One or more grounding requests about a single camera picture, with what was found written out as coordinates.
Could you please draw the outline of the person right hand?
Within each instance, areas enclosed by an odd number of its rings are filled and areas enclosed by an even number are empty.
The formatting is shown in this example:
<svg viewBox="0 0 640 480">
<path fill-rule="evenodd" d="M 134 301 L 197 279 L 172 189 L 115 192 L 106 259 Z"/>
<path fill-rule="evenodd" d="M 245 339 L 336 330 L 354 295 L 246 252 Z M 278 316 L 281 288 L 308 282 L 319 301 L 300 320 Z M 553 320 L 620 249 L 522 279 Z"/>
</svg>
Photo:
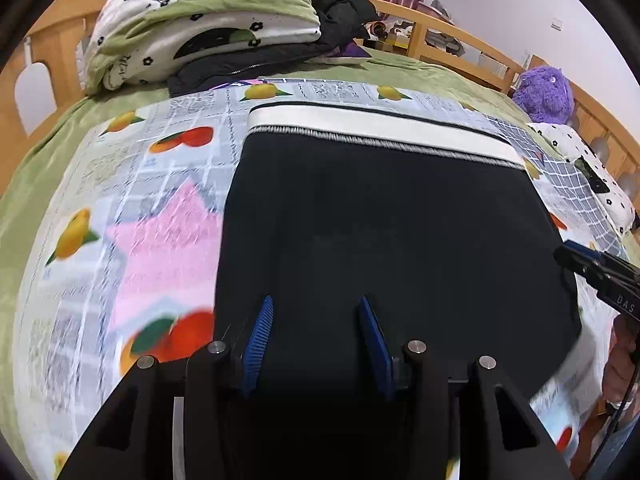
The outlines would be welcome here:
<svg viewBox="0 0 640 480">
<path fill-rule="evenodd" d="M 605 364 L 602 393 L 605 400 L 617 403 L 623 400 L 624 393 L 634 374 L 631 353 L 636 348 L 638 324 L 626 315 L 620 314 L 613 324 L 613 345 Z"/>
</svg>

